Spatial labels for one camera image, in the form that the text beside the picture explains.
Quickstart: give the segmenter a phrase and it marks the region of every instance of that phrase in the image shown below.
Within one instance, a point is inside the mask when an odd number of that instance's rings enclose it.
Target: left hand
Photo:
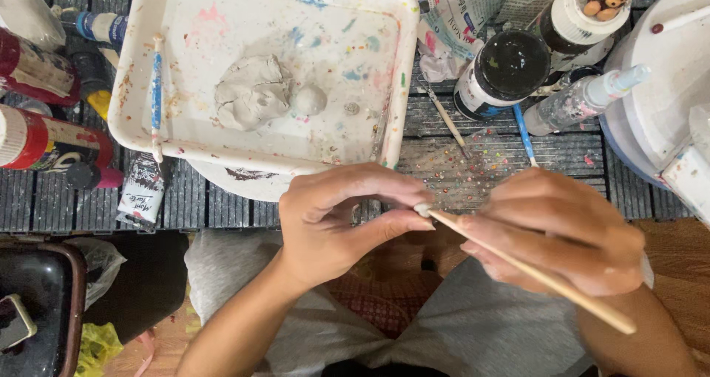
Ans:
[[[352,227],[353,207],[366,198],[396,209]],[[283,249],[274,261],[302,290],[309,290],[345,274],[391,238],[411,230],[434,230],[430,219],[411,210],[433,198],[421,180],[375,163],[297,176],[279,200]]]

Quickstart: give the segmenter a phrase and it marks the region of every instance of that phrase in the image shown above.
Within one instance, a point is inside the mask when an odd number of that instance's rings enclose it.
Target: phone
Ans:
[[[37,326],[22,305],[20,296],[10,294],[0,300],[0,351],[35,335]]]

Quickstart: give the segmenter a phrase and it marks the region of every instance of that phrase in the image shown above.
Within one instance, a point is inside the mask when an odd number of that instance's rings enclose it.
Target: gray pants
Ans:
[[[190,299],[204,323],[271,260],[279,232],[205,230],[185,263]],[[458,376],[571,376],[589,368],[565,299],[491,280],[469,258],[424,304],[404,333],[388,339],[346,309],[323,286],[286,316],[256,376],[319,376],[326,365],[355,359],[427,366]]]

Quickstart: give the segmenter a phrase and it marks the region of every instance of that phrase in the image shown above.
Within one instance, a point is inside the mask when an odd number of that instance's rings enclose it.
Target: blue handled tool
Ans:
[[[530,158],[530,163],[533,167],[538,167],[535,161],[535,153],[533,152],[533,144],[530,142],[530,136],[528,135],[528,127],[525,126],[525,119],[523,119],[523,111],[520,109],[520,104],[513,105],[513,112],[515,113],[515,120],[518,122],[518,128],[520,129],[520,137],[523,139],[523,146],[525,146],[525,152],[528,153],[528,158]]]
[[[163,109],[163,35],[156,33],[155,52],[153,53],[153,97],[151,100],[151,138],[153,140],[153,158],[158,164],[163,163],[163,150],[160,148],[160,117]]]

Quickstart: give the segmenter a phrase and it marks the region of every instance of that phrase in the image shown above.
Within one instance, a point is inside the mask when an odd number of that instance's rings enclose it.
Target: right hand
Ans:
[[[537,167],[491,191],[475,216],[458,223],[469,234],[537,268],[562,275],[594,296],[625,294],[643,282],[643,233],[594,188]],[[461,245],[492,279],[533,292],[546,286],[471,241]]]

